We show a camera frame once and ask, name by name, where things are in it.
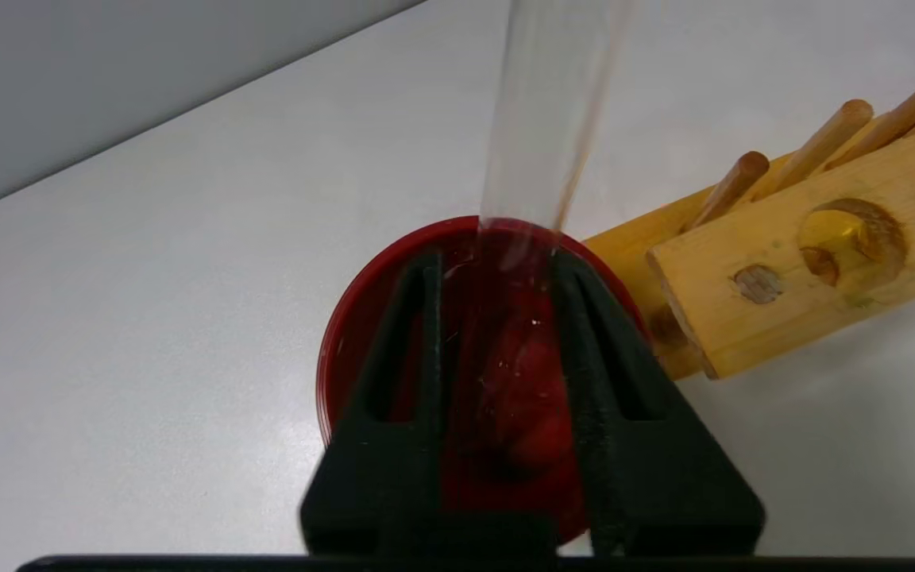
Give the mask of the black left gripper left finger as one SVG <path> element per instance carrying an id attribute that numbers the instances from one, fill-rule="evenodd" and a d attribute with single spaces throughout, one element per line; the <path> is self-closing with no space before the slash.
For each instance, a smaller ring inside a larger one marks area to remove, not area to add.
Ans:
<path id="1" fill-rule="evenodd" d="M 312 556 L 373 556 L 442 509 L 442 254 L 400 273 L 301 504 Z"/>

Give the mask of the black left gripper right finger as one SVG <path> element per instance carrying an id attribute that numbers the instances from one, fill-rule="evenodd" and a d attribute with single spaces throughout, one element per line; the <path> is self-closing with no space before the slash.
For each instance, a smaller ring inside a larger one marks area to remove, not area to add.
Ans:
<path id="1" fill-rule="evenodd" d="M 630 311 L 559 251 L 552 300 L 596 556 L 751 556 L 762 502 L 665 373 Z"/>

